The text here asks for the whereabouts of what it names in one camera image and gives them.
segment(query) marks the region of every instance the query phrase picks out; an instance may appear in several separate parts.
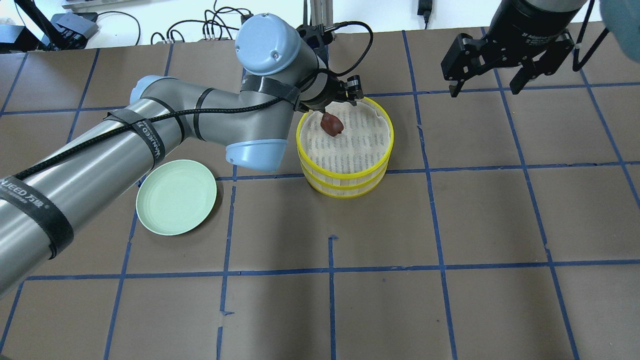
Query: white wall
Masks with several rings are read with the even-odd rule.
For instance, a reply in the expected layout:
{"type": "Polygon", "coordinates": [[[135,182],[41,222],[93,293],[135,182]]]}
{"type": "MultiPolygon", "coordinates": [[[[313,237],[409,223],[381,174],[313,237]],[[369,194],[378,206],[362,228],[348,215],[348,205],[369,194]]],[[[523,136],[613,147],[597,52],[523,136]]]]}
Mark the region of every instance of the white wall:
{"type": "MultiPolygon", "coordinates": [[[[64,12],[61,5],[66,0],[36,0],[39,9],[49,18],[55,13],[64,12]]],[[[374,31],[397,31],[424,28],[421,16],[416,15],[418,0],[334,0],[334,21],[361,20],[368,23],[374,31]]],[[[433,14],[429,28],[465,28],[488,26],[500,0],[434,0],[433,14]]],[[[167,28],[179,20],[204,19],[204,10],[213,6],[213,0],[131,0],[124,3],[102,5],[90,8],[90,12],[120,10],[138,18],[142,26],[141,44],[149,44],[155,31],[164,33],[167,28]]],[[[302,23],[302,0],[218,0],[221,6],[248,8],[253,13],[270,12],[278,15],[290,25],[296,27],[302,23]]],[[[591,20],[600,20],[599,1],[591,15],[591,20]]],[[[574,18],[581,22],[583,8],[574,18]]],[[[239,15],[223,15],[229,26],[240,25],[239,15]]],[[[11,17],[21,24],[12,0],[0,0],[0,17],[11,17]]],[[[42,36],[42,32],[27,17],[27,27],[42,36]]],[[[88,44],[88,47],[113,47],[133,45],[138,35],[136,23],[123,15],[103,15],[99,20],[100,31],[88,44]]],[[[181,24],[176,27],[187,41],[202,38],[201,24],[181,24]]],[[[358,26],[344,28],[344,32],[362,32],[358,26]]]]}

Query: black strap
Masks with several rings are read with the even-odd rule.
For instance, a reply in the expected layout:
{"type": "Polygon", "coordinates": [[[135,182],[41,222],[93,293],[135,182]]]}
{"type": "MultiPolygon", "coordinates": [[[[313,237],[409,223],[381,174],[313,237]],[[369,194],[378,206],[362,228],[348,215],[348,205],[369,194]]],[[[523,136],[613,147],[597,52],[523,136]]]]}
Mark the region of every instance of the black strap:
{"type": "Polygon", "coordinates": [[[55,258],[74,239],[74,230],[67,217],[38,190],[13,176],[0,180],[0,199],[14,205],[38,224],[51,244],[51,257],[55,258]]]}
{"type": "Polygon", "coordinates": [[[240,91],[255,91],[275,97],[281,97],[297,107],[300,89],[276,79],[248,74],[242,80],[240,91]]]}
{"type": "Polygon", "coordinates": [[[123,124],[133,124],[133,130],[145,141],[154,157],[154,167],[164,160],[164,143],[149,119],[129,109],[115,110],[105,120],[115,120],[123,124]]]}
{"type": "MultiPolygon", "coordinates": [[[[167,104],[166,102],[164,102],[164,101],[162,101],[162,100],[160,100],[160,99],[158,99],[158,98],[156,98],[156,97],[152,97],[152,96],[145,96],[145,97],[141,97],[141,99],[147,99],[147,100],[155,101],[155,102],[157,102],[158,104],[162,105],[162,106],[163,106],[165,109],[167,109],[170,113],[175,113],[175,110],[174,110],[171,106],[169,106],[169,104],[167,104]]],[[[181,140],[180,140],[180,143],[183,143],[183,142],[184,142],[184,139],[185,139],[185,137],[184,137],[184,125],[182,124],[182,121],[180,120],[180,117],[179,117],[179,116],[177,116],[177,115],[176,115],[176,116],[174,116],[173,118],[175,119],[175,121],[177,121],[177,122],[178,122],[178,126],[180,127],[180,134],[181,134],[181,136],[182,136],[182,138],[181,138],[181,140]]]]}
{"type": "MultiPolygon", "coordinates": [[[[204,90],[204,92],[198,98],[198,102],[196,102],[196,109],[200,109],[202,107],[202,103],[204,102],[204,99],[213,90],[215,90],[215,89],[214,88],[208,88],[207,90],[204,90]]],[[[200,134],[200,114],[199,113],[196,113],[196,114],[193,115],[193,129],[195,130],[196,136],[198,137],[198,139],[204,140],[202,138],[202,135],[200,134]]]]}

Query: yellow rim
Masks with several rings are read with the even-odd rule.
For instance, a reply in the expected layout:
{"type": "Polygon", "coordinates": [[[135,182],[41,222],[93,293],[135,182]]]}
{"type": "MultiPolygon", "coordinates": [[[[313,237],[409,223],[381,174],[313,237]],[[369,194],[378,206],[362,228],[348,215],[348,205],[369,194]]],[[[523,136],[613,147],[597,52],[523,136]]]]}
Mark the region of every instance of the yellow rim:
{"type": "Polygon", "coordinates": [[[374,166],[368,168],[367,170],[363,170],[363,171],[360,171],[360,172],[354,172],[352,174],[341,174],[339,172],[332,172],[332,171],[329,171],[327,169],[321,168],[316,163],[314,163],[313,160],[311,160],[311,158],[309,158],[307,153],[302,149],[302,144],[300,144],[300,131],[302,129],[302,124],[304,123],[304,121],[307,118],[307,116],[309,116],[309,114],[311,113],[311,111],[310,111],[310,112],[307,112],[306,114],[302,115],[302,119],[300,119],[300,122],[298,123],[298,129],[296,130],[296,145],[298,146],[298,155],[303,160],[302,162],[308,164],[309,166],[311,166],[311,168],[313,170],[319,172],[320,174],[322,174],[324,176],[332,177],[332,178],[338,179],[338,180],[352,180],[352,179],[358,179],[359,177],[363,177],[363,176],[367,176],[367,175],[371,174],[372,172],[376,171],[381,166],[383,166],[383,164],[386,161],[388,161],[389,156],[391,156],[391,149],[394,146],[394,137],[395,137],[395,135],[394,135],[394,126],[391,123],[391,119],[389,118],[389,115],[387,114],[387,112],[380,105],[378,105],[378,103],[376,103],[375,101],[371,100],[368,97],[364,97],[361,101],[366,103],[366,104],[368,104],[368,105],[372,105],[374,108],[376,108],[378,111],[380,111],[382,113],[382,115],[384,116],[385,120],[387,121],[387,124],[389,125],[389,138],[390,138],[389,148],[385,152],[385,155],[382,157],[382,159],[380,159],[374,166]]]}
{"type": "Polygon", "coordinates": [[[323,195],[326,195],[326,196],[329,196],[329,197],[333,197],[334,199],[353,199],[353,198],[355,198],[355,197],[359,197],[359,196],[365,195],[365,194],[369,193],[371,190],[375,189],[375,188],[378,186],[378,183],[380,183],[380,181],[382,181],[382,179],[383,179],[383,178],[384,178],[384,176],[381,176],[381,177],[378,179],[378,182],[377,182],[374,186],[372,186],[372,187],[371,187],[371,189],[368,189],[368,190],[367,190],[367,191],[365,191],[365,192],[357,193],[357,194],[355,194],[355,195],[347,195],[347,196],[334,195],[334,194],[332,194],[332,193],[328,193],[328,192],[326,192],[326,191],[323,191],[323,190],[319,189],[319,188],[318,188],[314,183],[312,183],[311,181],[309,181],[309,179],[307,179],[307,182],[309,183],[309,185],[310,185],[312,188],[316,189],[316,191],[317,191],[317,192],[319,192],[319,193],[321,193],[321,194],[323,194],[323,195]]]}
{"type": "Polygon", "coordinates": [[[378,176],[380,176],[380,174],[383,174],[385,171],[387,171],[388,164],[384,164],[382,169],[380,169],[375,176],[372,176],[369,180],[366,180],[364,183],[360,183],[356,185],[346,185],[346,186],[334,185],[334,184],[327,183],[324,180],[318,179],[314,174],[311,173],[311,171],[309,171],[309,169],[304,164],[304,162],[301,161],[300,165],[302,165],[302,171],[305,173],[305,176],[310,176],[314,181],[318,182],[320,185],[326,186],[327,188],[331,188],[334,190],[348,191],[348,190],[357,190],[371,184],[373,181],[376,180],[378,176]]]}

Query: yellow-rimmed bowl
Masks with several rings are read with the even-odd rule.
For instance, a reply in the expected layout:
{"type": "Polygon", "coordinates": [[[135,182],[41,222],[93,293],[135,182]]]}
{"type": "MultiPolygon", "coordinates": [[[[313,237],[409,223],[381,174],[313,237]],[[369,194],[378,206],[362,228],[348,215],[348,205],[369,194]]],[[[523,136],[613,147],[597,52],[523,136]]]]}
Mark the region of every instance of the yellow-rimmed bowl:
{"type": "Polygon", "coordinates": [[[320,128],[322,114],[308,112],[296,130],[302,171],[317,191],[350,199],[373,190],[385,175],[394,144],[394,128],[387,112],[365,97],[357,106],[331,103],[344,130],[331,137],[320,128]]]}

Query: round plate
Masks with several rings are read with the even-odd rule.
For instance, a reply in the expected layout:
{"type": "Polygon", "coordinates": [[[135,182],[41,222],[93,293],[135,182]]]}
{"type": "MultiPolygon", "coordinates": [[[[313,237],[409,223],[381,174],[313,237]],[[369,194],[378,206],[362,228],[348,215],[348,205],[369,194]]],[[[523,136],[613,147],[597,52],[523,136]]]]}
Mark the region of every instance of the round plate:
{"type": "Polygon", "coordinates": [[[216,202],[216,180],[193,160],[175,160],[149,174],[136,198],[140,222],[160,235],[178,235],[198,226],[216,202]]]}

